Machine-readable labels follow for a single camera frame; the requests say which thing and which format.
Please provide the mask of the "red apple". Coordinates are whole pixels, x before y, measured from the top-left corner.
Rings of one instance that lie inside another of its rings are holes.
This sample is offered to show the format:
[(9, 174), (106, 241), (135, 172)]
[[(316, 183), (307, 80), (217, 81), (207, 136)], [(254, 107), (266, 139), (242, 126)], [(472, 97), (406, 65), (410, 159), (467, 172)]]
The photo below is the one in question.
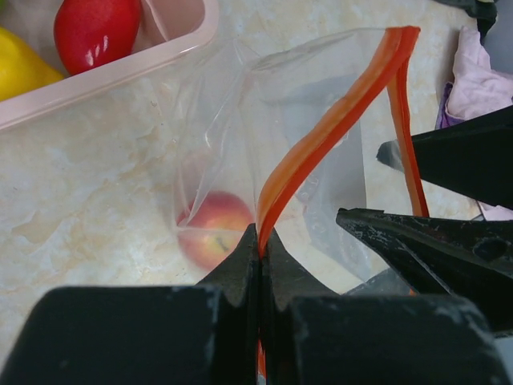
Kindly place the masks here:
[(237, 246), (248, 225), (250, 208), (230, 192), (209, 192), (198, 208), (189, 205), (176, 218), (184, 256), (201, 269), (217, 267)]

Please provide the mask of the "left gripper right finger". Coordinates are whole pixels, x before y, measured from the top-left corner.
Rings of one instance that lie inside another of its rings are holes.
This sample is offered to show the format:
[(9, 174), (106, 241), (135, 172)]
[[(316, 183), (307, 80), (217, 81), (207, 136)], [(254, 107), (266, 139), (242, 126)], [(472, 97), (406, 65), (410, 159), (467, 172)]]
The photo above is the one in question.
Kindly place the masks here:
[(505, 384), (486, 319), (465, 298), (339, 295), (277, 235), (263, 259), (270, 384)]

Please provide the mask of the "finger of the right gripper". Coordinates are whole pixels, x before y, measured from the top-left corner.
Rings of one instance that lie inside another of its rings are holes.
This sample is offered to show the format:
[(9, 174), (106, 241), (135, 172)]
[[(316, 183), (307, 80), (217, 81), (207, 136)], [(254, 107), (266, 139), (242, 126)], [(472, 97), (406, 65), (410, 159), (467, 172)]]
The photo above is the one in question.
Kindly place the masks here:
[(512, 107), (412, 137), (422, 180), (512, 208)]
[(419, 294), (471, 300), (495, 333), (512, 331), (512, 223), (340, 209), (337, 224)]

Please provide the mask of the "clear zip top bag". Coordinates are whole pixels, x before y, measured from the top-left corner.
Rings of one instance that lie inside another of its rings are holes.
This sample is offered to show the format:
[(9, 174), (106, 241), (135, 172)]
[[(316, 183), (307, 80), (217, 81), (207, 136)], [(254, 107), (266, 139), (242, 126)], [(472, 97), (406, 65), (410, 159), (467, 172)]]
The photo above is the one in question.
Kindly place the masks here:
[(339, 208), (428, 212), (410, 136), (407, 76), (416, 26), (357, 29), (236, 61), (199, 81), (173, 181), (173, 228), (213, 191), (250, 208), (260, 265), (258, 379), (266, 379), (263, 259), (272, 235), (339, 295), (385, 272), (335, 221)]

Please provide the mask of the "pink plastic bin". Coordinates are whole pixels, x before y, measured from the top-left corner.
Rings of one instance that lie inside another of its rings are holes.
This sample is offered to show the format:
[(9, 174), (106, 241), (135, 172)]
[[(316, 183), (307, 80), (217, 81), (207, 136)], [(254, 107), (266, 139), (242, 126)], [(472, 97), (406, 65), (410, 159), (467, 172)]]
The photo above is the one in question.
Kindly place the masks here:
[[(63, 71), (53, 40), (59, 1), (6, 1), (2, 27), (28, 43), (52, 67)], [(187, 51), (209, 43), (216, 33), (217, 1), (144, 1), (131, 55), (48, 87), (1, 103), (1, 127), (44, 115), (78, 100), (112, 89), (171, 63)]]

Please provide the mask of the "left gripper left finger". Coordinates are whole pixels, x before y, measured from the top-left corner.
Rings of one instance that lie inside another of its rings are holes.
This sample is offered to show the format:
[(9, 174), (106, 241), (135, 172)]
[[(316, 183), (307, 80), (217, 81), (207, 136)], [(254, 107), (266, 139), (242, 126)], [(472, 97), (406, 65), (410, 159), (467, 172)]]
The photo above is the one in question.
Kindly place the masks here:
[(193, 286), (64, 286), (31, 310), (4, 384), (254, 384), (260, 265), (250, 225)]

